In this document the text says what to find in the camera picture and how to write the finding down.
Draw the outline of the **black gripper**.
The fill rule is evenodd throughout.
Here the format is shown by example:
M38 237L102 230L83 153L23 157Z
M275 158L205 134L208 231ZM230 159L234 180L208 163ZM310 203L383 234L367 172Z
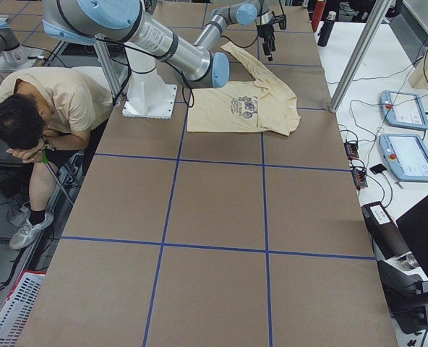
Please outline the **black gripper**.
M275 52L274 25L278 25L281 30L285 30L287 26L286 15L268 11L259 15L256 19L257 33L260 38L264 38L262 48L268 61L273 60L273 52Z

